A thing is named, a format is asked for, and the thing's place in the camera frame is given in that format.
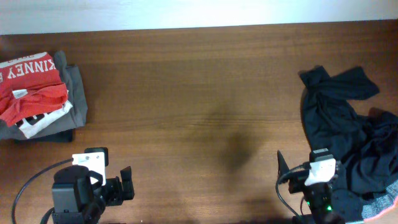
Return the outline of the orange t-shirt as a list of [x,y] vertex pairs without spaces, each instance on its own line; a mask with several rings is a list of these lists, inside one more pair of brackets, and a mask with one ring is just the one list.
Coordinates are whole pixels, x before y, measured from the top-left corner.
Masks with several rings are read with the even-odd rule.
[[60,109],[68,100],[52,56],[47,52],[1,63],[1,120],[18,121]]

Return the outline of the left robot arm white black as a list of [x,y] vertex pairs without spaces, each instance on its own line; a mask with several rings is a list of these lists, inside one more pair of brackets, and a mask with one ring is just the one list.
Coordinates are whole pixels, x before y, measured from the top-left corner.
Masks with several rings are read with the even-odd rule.
[[52,186],[53,207],[40,224],[46,224],[50,218],[54,224],[98,223],[106,207],[120,206],[134,198],[131,167],[124,168],[120,174],[120,177],[104,179],[85,166],[69,166],[58,171]]

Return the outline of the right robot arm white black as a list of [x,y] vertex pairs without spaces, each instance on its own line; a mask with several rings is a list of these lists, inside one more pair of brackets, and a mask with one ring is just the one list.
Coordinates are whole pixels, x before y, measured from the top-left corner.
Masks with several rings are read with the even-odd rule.
[[[277,152],[278,176],[275,191],[279,200],[294,214],[293,223],[344,223],[333,211],[332,180],[338,175],[338,162],[327,148],[310,152],[309,161],[289,168],[282,153]],[[288,183],[289,193],[303,193],[311,214],[297,213],[280,194],[279,186]]]

